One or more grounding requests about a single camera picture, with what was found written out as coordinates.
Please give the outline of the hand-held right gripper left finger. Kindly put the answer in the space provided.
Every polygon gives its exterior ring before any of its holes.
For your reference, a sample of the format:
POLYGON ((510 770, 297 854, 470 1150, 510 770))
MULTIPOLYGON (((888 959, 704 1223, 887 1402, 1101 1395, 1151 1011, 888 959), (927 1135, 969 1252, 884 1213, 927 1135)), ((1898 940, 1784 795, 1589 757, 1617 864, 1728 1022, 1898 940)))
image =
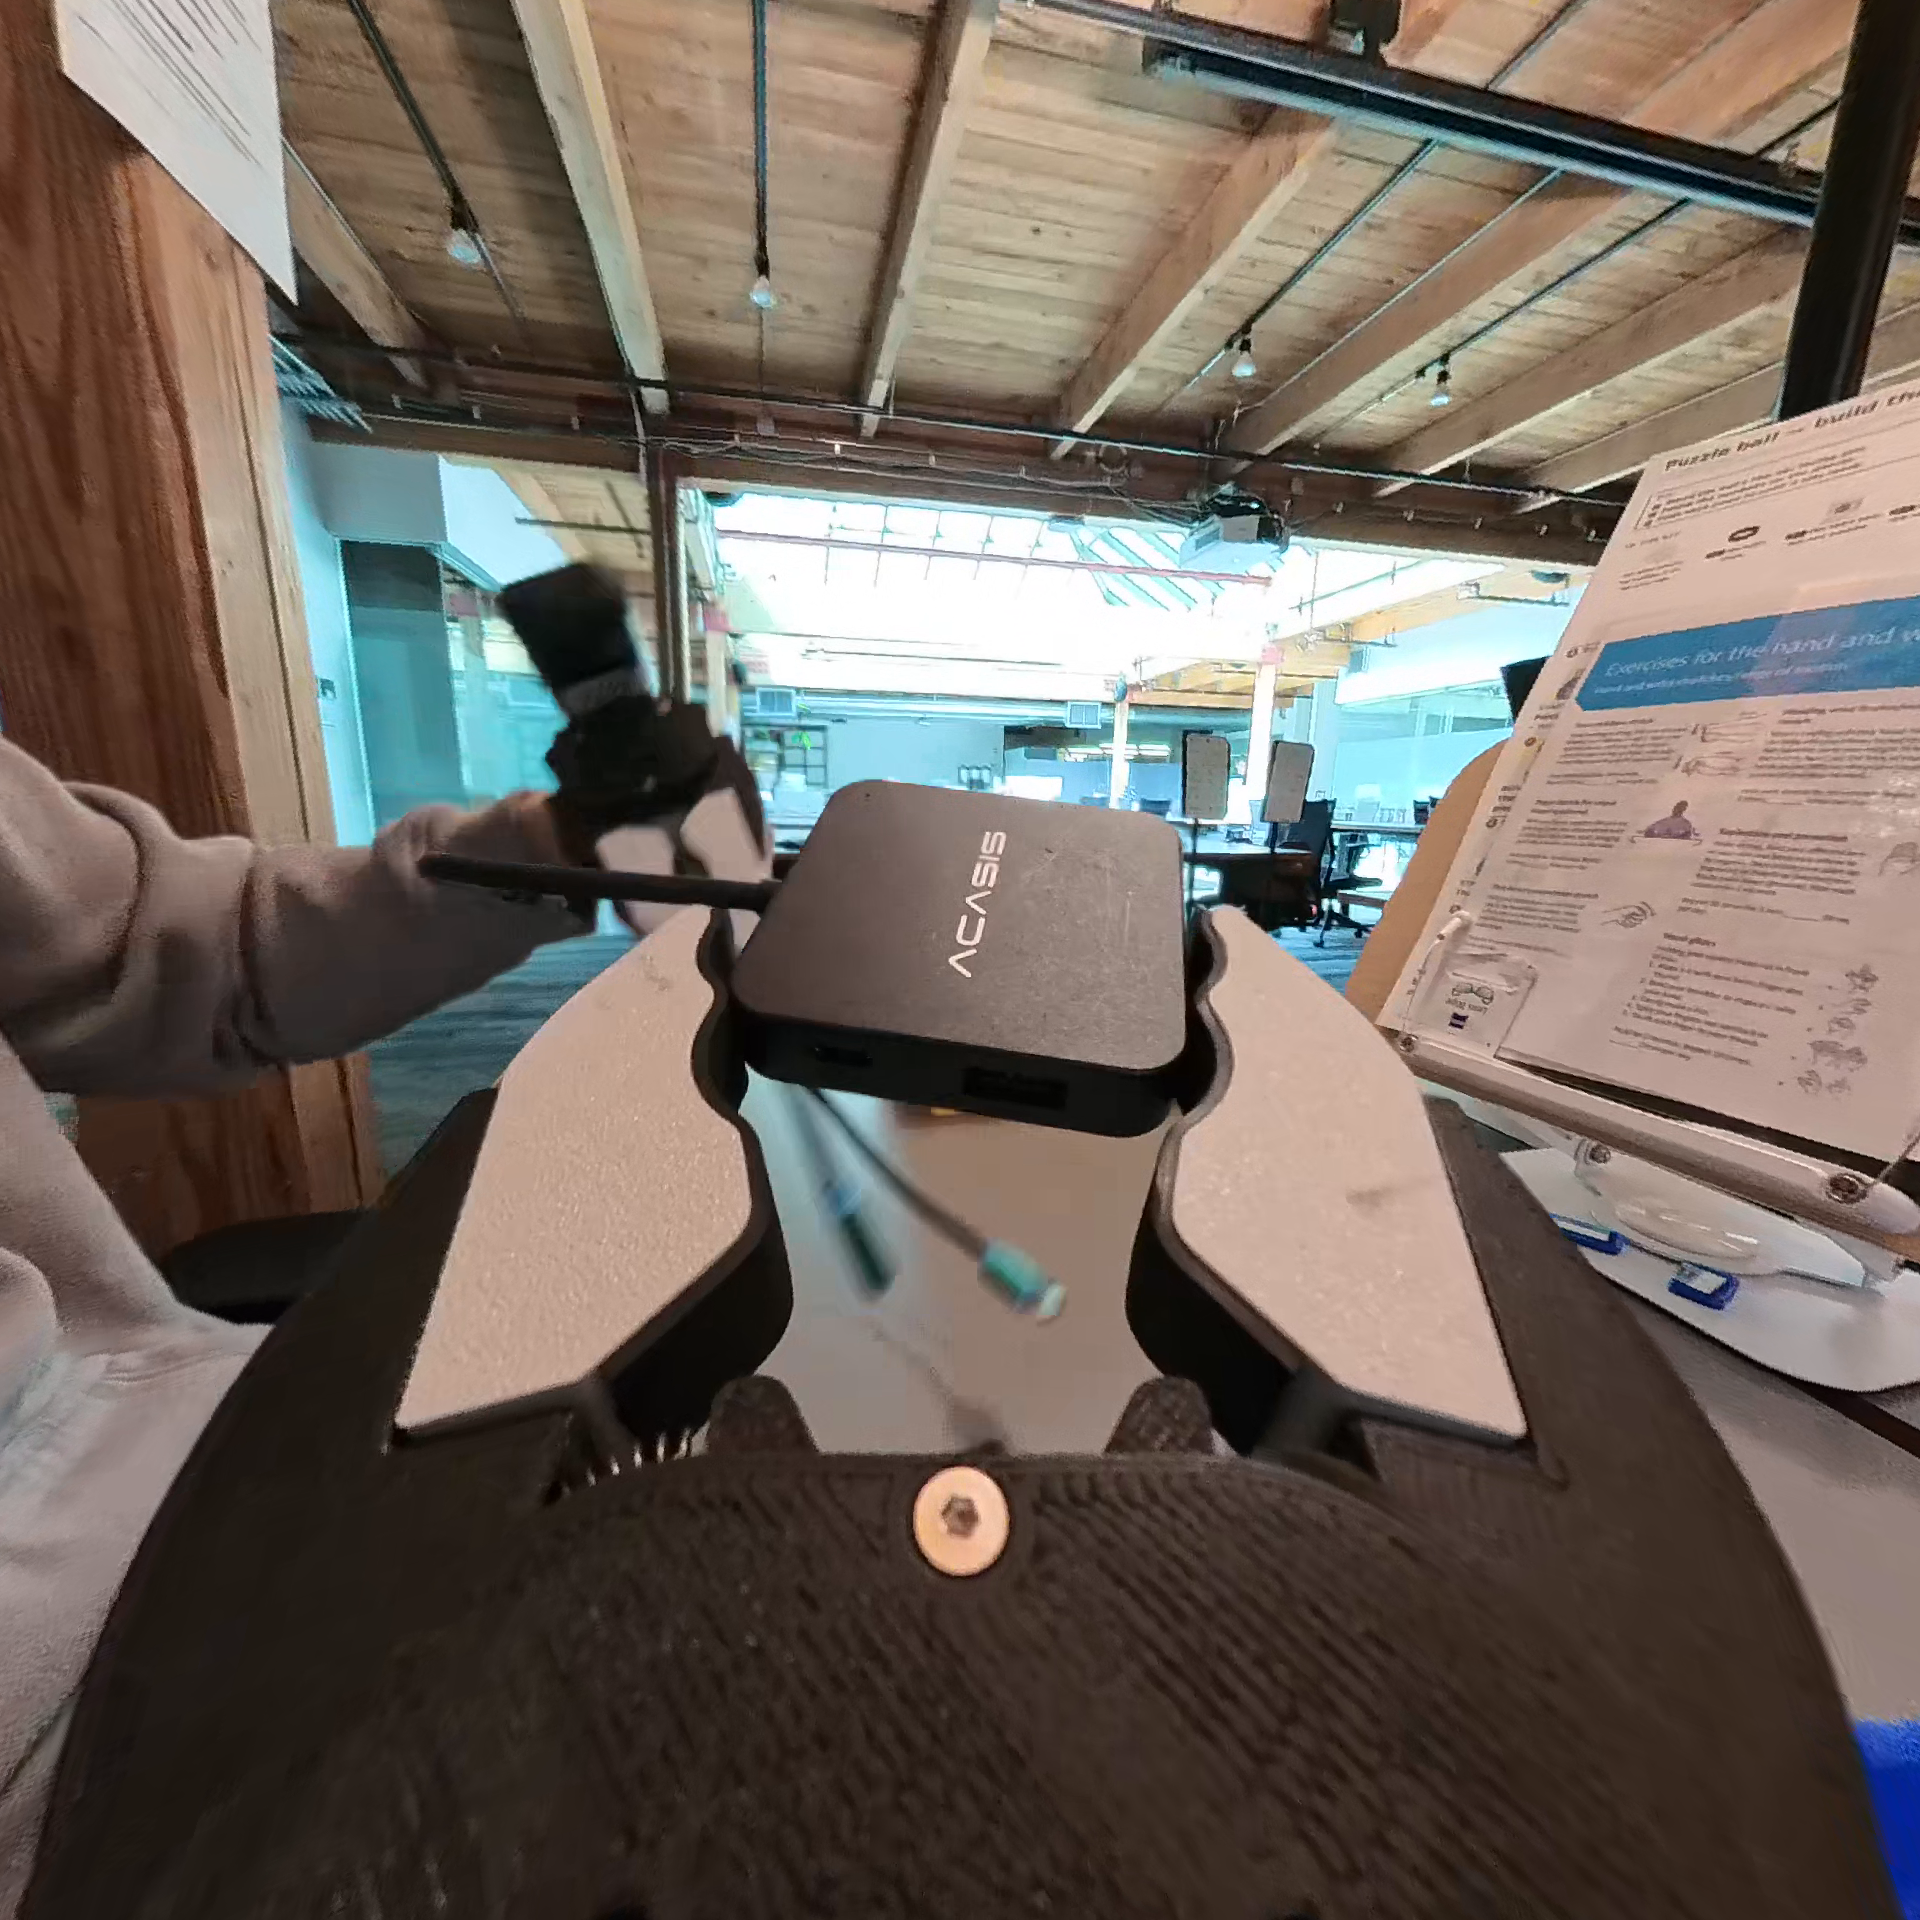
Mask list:
POLYGON ((398 1432, 561 1407, 594 1444, 669 1444, 774 1352, 793 1287, 741 1114, 728 973, 745 926, 673 912, 498 1077, 398 1432))

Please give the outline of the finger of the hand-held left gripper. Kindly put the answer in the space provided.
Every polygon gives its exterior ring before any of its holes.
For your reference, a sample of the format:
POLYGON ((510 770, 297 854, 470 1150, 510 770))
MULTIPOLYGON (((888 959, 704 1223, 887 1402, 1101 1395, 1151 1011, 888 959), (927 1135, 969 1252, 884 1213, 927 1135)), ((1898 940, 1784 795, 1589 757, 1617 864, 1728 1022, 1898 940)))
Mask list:
MULTIPOLYGON (((660 818, 658 823, 624 823, 594 839, 594 860, 606 872, 636 872, 646 877, 708 877, 704 854, 686 839, 688 818, 660 818)), ((615 900, 610 915, 631 932, 649 936, 663 920, 677 915, 673 903, 615 900)))
POLYGON ((690 877, 706 885, 701 910, 764 910, 774 892, 774 860, 758 814, 738 788, 719 784, 681 818, 690 877))

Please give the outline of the white paper sheet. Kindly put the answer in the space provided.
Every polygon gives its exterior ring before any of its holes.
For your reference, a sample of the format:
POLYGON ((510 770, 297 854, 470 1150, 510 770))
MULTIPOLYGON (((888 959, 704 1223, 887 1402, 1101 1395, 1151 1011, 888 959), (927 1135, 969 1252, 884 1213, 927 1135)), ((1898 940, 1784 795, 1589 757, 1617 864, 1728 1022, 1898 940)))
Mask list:
POLYGON ((57 2, 63 76, 297 298, 268 2, 57 2))

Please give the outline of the wooden post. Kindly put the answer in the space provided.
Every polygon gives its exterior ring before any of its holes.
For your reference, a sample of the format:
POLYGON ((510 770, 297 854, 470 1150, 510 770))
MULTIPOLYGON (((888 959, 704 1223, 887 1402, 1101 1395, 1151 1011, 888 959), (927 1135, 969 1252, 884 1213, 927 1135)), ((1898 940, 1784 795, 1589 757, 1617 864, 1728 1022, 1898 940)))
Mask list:
POLYGON ((188 834, 338 843, 268 285, 1 7, 5 733, 188 834))

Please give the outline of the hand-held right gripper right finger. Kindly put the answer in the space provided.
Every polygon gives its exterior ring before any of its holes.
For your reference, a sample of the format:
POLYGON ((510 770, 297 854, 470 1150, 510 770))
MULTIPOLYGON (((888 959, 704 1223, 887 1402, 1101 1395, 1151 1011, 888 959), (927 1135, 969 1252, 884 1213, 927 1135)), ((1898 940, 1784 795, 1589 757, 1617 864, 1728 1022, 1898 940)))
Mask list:
POLYGON ((1159 1147, 1125 1311, 1236 1455, 1362 1455, 1366 1424, 1529 1439, 1422 1093, 1233 908, 1191 926, 1191 1100, 1159 1147))

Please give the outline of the black usb hub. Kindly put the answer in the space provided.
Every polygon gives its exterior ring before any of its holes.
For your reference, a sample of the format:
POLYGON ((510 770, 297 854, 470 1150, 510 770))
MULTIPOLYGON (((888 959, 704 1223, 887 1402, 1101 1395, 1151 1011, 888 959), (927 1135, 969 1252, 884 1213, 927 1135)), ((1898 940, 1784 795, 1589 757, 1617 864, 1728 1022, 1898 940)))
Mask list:
POLYGON ((836 790, 732 972, 794 1088, 1154 1134, 1189 1043, 1184 845, 1160 818, 901 782, 836 790))

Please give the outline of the printed instruction sheets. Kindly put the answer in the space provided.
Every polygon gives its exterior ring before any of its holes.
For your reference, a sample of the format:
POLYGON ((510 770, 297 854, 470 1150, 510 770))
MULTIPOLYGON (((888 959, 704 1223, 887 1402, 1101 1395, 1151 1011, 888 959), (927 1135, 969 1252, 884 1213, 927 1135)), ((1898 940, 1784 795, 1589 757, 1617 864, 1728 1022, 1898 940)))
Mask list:
POLYGON ((1914 1150, 1914 382, 1656 456, 1497 780, 1413 1030, 1914 1150))

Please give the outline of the ceiling projector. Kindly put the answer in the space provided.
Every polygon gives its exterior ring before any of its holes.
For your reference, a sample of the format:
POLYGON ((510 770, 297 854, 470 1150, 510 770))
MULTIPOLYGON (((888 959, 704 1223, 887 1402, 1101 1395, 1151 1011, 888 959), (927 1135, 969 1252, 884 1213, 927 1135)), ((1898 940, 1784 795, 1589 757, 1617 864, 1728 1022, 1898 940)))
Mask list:
POLYGON ((1177 565, 1182 573, 1214 582, 1253 579, 1278 571, 1288 546, 1284 519, 1263 508, 1214 512, 1184 532, 1177 565))

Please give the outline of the person's grey clothing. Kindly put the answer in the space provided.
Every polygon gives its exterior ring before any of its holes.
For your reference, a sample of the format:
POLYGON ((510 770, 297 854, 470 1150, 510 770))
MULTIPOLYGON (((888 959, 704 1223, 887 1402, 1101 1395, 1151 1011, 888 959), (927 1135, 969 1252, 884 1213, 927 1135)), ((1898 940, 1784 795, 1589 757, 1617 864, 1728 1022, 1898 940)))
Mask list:
POLYGON ((188 1309, 10 1048, 1 1069, 1 1868, 31 1875, 81 1678, 258 1333, 188 1309))

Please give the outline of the blue object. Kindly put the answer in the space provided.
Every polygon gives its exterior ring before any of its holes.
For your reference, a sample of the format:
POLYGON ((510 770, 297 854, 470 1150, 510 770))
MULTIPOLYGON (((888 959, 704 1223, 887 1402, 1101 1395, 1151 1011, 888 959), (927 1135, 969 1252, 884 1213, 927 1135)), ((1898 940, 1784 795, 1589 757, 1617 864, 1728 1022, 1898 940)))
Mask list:
POLYGON ((1896 1904, 1904 1917, 1917 1917, 1917 1719, 1860 1719, 1855 1720, 1855 1744, 1896 1904))

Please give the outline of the black ceiling rail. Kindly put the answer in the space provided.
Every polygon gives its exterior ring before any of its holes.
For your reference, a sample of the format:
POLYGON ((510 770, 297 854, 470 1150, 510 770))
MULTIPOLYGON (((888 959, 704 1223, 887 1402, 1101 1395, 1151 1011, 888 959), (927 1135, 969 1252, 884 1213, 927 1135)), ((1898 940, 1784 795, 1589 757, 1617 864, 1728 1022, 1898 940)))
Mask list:
POLYGON ((1359 55, 1236 31, 1169 14, 1142 29, 1146 66, 1239 98, 1351 118, 1370 131, 1511 160, 1554 175, 1590 178, 1665 200, 1809 229, 1816 178, 1777 160, 1719 148, 1513 98, 1429 80, 1359 55))

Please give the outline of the white base with blue clips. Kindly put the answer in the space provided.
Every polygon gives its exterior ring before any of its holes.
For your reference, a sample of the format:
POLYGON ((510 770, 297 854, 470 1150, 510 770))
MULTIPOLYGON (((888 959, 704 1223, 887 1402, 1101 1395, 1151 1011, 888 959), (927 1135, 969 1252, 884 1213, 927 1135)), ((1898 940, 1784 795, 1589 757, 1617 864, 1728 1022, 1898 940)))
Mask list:
POLYGON ((1590 1270, 1729 1352, 1801 1386, 1845 1395, 1917 1387, 1917 1277, 1911 1263, 1887 1282, 1865 1287, 1719 1270, 1654 1252, 1606 1223, 1568 1155, 1525 1147, 1503 1155, 1503 1164, 1590 1270))

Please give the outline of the person's left forearm grey sleeve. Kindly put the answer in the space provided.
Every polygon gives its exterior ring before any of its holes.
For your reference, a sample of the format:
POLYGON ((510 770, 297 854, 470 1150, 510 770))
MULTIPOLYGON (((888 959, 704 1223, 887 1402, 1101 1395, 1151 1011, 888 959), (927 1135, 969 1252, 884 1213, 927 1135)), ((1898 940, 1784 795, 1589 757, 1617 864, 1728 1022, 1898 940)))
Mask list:
POLYGON ((545 864, 541 795, 402 814, 361 847, 185 837, 1 748, 5 1103, 191 1096, 383 1039, 594 904, 432 882, 423 858, 545 864))

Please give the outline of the black metal pole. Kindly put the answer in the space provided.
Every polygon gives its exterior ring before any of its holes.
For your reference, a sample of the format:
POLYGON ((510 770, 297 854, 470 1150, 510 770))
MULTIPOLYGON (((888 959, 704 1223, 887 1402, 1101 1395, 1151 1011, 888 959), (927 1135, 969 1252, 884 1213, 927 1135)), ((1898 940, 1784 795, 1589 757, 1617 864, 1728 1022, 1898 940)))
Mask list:
POLYGON ((1917 4, 1860 2, 1782 356, 1777 421, 1858 395, 1917 141, 1917 4))

